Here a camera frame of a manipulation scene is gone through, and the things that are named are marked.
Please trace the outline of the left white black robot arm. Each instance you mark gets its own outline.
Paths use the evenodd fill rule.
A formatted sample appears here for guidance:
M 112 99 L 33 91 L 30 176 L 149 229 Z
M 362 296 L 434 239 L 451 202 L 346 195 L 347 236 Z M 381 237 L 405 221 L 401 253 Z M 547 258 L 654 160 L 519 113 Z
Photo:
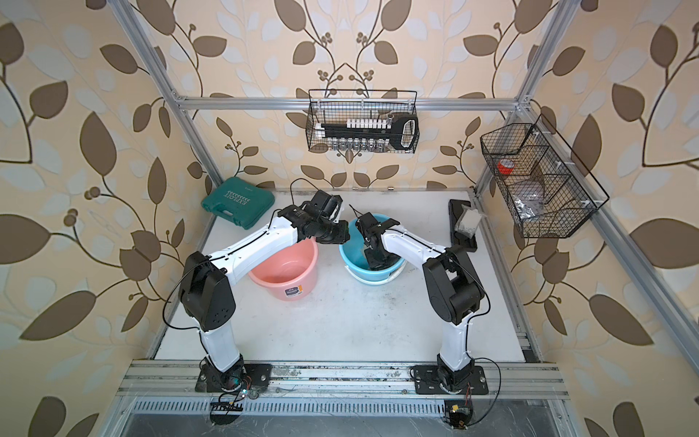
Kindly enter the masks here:
M 235 342 L 232 292 L 245 275 L 267 259 L 304 240 L 340 245 L 350 239 L 349 223 L 340 219 L 342 198 L 318 190 L 311 200 L 272 213 L 269 224 L 225 249 L 189 255 L 178 298 L 195 322 L 206 353 L 205 375 L 229 393 L 245 383 L 244 359 Z

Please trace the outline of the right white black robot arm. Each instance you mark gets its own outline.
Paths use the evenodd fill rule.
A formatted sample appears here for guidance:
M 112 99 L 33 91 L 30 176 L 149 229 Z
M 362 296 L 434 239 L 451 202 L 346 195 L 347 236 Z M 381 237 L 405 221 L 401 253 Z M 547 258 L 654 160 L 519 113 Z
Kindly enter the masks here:
M 449 393 L 466 389 L 474 367 L 468 351 L 468 331 L 486 297 L 468 251 L 459 245 L 446 248 L 427 242 L 398 220 L 380 221 L 371 213 L 360 215 L 356 228 L 371 267 L 382 267 L 400 258 L 422 270 L 431 307 L 444 321 L 437 380 Z

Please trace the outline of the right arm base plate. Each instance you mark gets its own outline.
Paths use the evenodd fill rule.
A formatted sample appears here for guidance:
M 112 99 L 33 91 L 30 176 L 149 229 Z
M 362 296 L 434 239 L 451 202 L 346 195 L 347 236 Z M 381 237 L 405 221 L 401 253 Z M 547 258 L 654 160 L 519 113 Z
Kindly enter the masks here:
M 490 392 L 482 366 L 452 371 L 440 365 L 415 365 L 409 371 L 419 395 L 486 395 Z

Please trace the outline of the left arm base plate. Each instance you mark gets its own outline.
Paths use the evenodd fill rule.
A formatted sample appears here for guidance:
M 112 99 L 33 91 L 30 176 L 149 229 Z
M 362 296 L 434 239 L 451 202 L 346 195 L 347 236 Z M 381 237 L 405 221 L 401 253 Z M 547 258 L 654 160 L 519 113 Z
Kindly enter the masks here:
M 273 366 L 269 363 L 234 365 L 225 373 L 209 362 L 200 365 L 200 375 L 195 385 L 197 393 L 233 393 L 253 391 L 263 393 L 269 387 Z

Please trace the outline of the blue plastic bucket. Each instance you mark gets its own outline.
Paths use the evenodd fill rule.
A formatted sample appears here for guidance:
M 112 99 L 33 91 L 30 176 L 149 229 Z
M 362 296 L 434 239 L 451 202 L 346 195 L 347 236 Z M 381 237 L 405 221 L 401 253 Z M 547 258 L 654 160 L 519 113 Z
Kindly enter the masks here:
M 339 247 L 345 269 L 352 278 L 368 286 L 383 286 L 392 282 L 403 272 L 406 261 L 398 259 L 386 269 L 370 269 L 364 255 L 364 240 L 356 224 L 357 220 L 349 223 L 349 240 Z

